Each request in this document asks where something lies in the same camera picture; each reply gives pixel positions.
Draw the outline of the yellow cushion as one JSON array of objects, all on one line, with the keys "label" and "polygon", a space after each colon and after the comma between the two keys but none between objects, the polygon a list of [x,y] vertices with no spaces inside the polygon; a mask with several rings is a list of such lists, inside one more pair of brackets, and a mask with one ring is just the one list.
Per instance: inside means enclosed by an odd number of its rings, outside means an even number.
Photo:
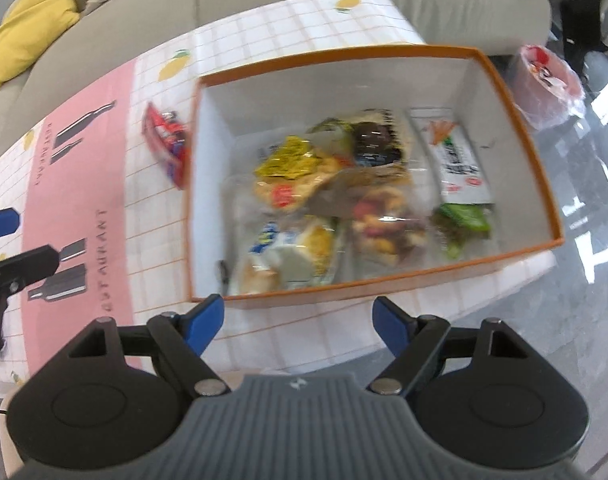
[{"label": "yellow cushion", "polygon": [[0,87],[80,20],[75,0],[16,0],[0,23]]}]

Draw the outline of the orange cardboard box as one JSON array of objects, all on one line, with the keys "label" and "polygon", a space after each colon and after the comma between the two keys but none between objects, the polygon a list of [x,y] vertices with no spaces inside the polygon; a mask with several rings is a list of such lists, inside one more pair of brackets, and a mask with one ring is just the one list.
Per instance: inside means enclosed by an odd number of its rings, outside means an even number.
[{"label": "orange cardboard box", "polygon": [[[494,203],[487,240],[450,259],[430,216],[440,204],[409,108],[450,108],[482,164]],[[407,130],[405,164],[358,166],[349,119],[392,110]],[[494,65],[479,50],[357,47],[295,54],[202,76],[195,84],[187,172],[189,295],[241,308],[402,292],[488,273],[558,247],[564,235],[534,143]],[[342,169],[292,212],[254,193],[255,168],[287,136]]]}]

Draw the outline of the yellow snack packet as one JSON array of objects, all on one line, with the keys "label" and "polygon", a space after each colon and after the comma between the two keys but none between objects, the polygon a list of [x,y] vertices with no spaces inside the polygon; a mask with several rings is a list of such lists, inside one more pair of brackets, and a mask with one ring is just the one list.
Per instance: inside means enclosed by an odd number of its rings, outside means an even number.
[{"label": "yellow snack packet", "polygon": [[325,158],[310,141],[300,136],[285,140],[254,170],[260,181],[294,181],[314,174]]}]

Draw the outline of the red snack packet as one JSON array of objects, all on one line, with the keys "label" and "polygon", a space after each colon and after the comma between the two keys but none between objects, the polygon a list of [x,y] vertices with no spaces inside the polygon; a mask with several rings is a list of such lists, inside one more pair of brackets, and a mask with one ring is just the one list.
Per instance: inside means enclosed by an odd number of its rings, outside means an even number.
[{"label": "red snack packet", "polygon": [[185,187],[188,159],[188,130],[174,110],[159,110],[152,102],[142,118],[144,141],[175,188]]}]

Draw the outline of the pink and white tablecloth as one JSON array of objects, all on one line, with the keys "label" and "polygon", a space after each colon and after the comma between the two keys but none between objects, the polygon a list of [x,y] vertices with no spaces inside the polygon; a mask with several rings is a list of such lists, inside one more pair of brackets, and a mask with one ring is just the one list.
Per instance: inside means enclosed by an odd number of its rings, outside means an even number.
[{"label": "pink and white tablecloth", "polygon": [[546,272],[561,220],[487,56],[426,44],[391,0],[285,0],[132,58],[0,158],[0,391],[89,322],[218,294],[216,372],[307,373],[383,346],[375,297],[455,318]]}]

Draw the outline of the dark brown snack packet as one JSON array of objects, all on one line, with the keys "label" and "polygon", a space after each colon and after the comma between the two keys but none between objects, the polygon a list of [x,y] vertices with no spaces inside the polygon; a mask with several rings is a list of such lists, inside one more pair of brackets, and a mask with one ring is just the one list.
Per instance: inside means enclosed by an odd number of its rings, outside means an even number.
[{"label": "dark brown snack packet", "polygon": [[362,110],[348,123],[353,157],[358,166],[374,168],[407,162],[407,130],[392,110]]}]

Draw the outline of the pink trash bag bin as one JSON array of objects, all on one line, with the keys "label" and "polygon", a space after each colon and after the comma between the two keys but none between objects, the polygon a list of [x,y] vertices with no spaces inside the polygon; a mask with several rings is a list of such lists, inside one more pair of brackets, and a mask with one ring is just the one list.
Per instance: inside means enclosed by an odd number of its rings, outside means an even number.
[{"label": "pink trash bag bin", "polygon": [[532,131],[584,118],[584,88],[578,75],[546,47],[528,44],[512,58],[508,86],[517,110]]}]

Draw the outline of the white breadstick snack packet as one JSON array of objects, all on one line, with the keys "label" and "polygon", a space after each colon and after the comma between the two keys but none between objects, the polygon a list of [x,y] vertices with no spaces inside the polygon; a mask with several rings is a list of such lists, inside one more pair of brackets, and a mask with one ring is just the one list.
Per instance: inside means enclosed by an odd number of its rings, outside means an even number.
[{"label": "white breadstick snack packet", "polygon": [[490,206],[490,185],[468,133],[450,108],[409,108],[409,120],[430,156],[446,204]]}]

